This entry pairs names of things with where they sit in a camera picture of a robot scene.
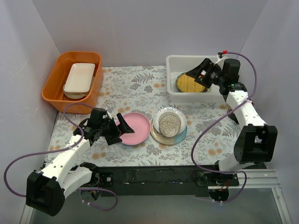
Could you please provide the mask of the olive green plate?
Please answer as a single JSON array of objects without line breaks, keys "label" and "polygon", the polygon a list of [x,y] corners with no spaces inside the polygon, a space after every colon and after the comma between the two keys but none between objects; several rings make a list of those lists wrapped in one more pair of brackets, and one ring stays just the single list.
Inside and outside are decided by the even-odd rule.
[{"label": "olive green plate", "polygon": [[187,85],[185,92],[186,93],[203,93],[206,92],[208,88],[200,85],[199,83],[195,82],[192,77],[185,75]]}]

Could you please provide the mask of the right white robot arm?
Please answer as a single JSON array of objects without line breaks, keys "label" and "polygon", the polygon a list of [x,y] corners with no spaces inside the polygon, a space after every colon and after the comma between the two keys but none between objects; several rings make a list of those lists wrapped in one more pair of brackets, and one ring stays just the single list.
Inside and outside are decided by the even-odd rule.
[{"label": "right white robot arm", "polygon": [[278,136],[275,126],[270,126],[258,115],[244,84],[239,82],[241,63],[237,59],[226,58],[222,67],[205,58],[197,67],[188,71],[200,85],[219,87],[225,102],[231,107],[241,127],[235,142],[234,152],[218,161],[217,169],[211,174],[212,182],[222,185],[228,175],[237,173],[255,163],[270,162]]}]

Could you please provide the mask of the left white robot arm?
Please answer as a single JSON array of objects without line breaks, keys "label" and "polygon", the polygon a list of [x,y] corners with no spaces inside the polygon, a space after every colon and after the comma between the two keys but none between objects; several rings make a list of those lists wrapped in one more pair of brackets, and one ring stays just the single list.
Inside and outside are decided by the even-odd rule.
[{"label": "left white robot arm", "polygon": [[100,176],[96,173],[99,168],[95,164],[84,162],[76,169],[73,167],[100,137],[104,137],[108,145],[113,145],[122,141],[122,135],[134,133],[120,113],[117,119],[115,122],[105,109],[92,109],[90,117],[81,121],[73,132],[66,150],[45,168],[28,176],[26,205],[55,216],[75,190],[85,184],[96,186]]}]

